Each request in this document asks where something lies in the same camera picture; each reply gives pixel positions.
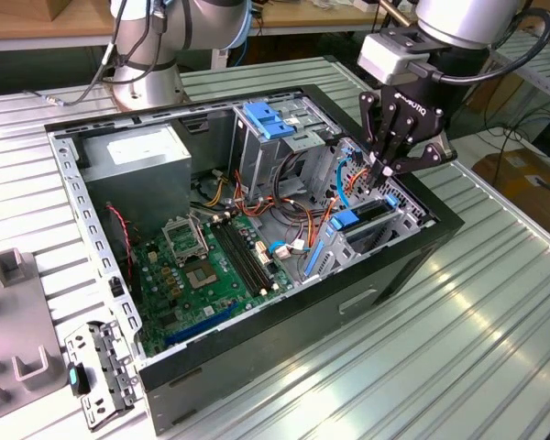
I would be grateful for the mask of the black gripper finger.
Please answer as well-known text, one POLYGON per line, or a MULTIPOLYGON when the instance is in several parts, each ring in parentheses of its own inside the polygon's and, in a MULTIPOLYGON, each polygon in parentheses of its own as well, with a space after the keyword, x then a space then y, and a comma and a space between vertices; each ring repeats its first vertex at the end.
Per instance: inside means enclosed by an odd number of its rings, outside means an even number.
POLYGON ((396 98, 393 91, 363 92, 359 95, 359 108, 370 162, 367 184, 384 184, 397 149, 396 98))
POLYGON ((450 146, 444 129, 421 141, 414 140, 410 134, 413 126, 413 119, 409 118, 407 131, 395 131, 390 136, 390 142, 379 157, 383 178, 437 167, 457 158, 457 151, 450 146))

